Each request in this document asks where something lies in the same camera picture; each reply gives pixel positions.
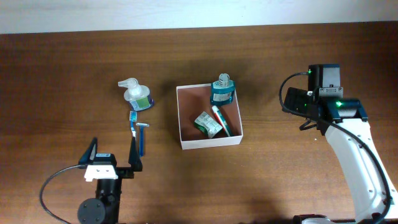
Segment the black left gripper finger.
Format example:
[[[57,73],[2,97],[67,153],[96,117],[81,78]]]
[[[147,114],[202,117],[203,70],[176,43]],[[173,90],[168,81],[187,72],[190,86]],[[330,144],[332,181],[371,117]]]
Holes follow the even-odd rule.
[[[94,158],[95,158],[95,155],[97,152],[97,145],[98,145],[98,139],[93,138],[88,149],[80,157],[80,159],[78,161],[79,165],[88,165],[94,161]]]
[[[136,138],[132,137],[128,163],[134,172],[142,172],[142,162],[136,149]]]

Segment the blue disposable razor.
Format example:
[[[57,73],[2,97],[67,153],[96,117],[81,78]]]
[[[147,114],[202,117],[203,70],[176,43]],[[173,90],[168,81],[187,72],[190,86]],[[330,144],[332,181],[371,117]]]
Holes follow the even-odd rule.
[[[144,129],[149,127],[149,124],[147,123],[136,123],[136,126],[139,127],[139,156],[143,157],[144,156],[144,151],[145,151],[145,134],[144,134]]]

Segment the blue white toothbrush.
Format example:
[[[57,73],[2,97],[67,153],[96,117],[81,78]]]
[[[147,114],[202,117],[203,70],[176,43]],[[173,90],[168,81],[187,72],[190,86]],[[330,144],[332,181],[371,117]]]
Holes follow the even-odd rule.
[[[132,110],[129,112],[129,122],[133,138],[136,138],[136,129],[134,127],[136,121],[137,121],[137,112]]]

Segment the clear pump soap bottle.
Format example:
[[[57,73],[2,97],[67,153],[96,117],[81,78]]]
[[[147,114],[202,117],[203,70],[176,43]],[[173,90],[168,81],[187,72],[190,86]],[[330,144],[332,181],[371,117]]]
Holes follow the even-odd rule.
[[[128,78],[118,82],[119,87],[126,88],[124,99],[133,111],[144,111],[154,106],[150,90],[145,85],[140,85],[136,78]]]

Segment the white green soap packet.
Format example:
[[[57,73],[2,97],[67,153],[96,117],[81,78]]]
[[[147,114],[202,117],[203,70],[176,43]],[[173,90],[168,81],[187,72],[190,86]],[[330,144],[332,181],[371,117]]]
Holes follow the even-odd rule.
[[[205,111],[194,120],[194,126],[209,139],[212,139],[223,129],[222,126]]]

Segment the blue Listerine mouthwash bottle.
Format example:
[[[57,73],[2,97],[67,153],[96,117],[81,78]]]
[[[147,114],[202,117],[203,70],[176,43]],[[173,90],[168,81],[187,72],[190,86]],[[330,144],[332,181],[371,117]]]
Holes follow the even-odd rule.
[[[217,81],[211,84],[210,104],[223,106],[233,102],[235,83],[227,73],[219,75]]]

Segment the teal Colgate toothpaste tube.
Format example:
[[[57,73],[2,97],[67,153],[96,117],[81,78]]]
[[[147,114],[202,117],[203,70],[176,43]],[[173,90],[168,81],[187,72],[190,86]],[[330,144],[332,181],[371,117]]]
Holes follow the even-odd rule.
[[[215,105],[213,105],[211,107],[211,109],[213,111],[213,114],[217,118],[218,122],[223,127],[223,130],[226,133],[226,135],[228,137],[232,137],[233,133],[232,133],[231,129],[229,128],[228,123],[226,122],[226,120],[225,120],[224,116],[222,115],[220,109],[217,106],[215,106]]]

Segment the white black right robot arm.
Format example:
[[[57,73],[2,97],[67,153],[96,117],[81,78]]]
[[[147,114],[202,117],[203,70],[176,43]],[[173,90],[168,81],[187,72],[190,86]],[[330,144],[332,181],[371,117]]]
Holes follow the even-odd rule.
[[[348,184],[356,223],[397,223],[397,189],[391,182],[371,136],[368,116],[358,99],[344,98],[341,88],[301,90],[280,96],[286,113],[306,118],[336,154]]]

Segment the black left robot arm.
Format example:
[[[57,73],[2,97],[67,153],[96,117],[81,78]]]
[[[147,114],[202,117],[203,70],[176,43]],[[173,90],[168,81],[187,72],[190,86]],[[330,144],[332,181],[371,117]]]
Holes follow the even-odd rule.
[[[136,147],[136,139],[131,139],[128,167],[119,167],[112,153],[98,153],[98,139],[93,138],[88,149],[78,161],[85,170],[87,182],[96,181],[95,197],[84,200],[77,211],[81,224],[118,223],[121,204],[122,183],[133,179],[143,165]]]

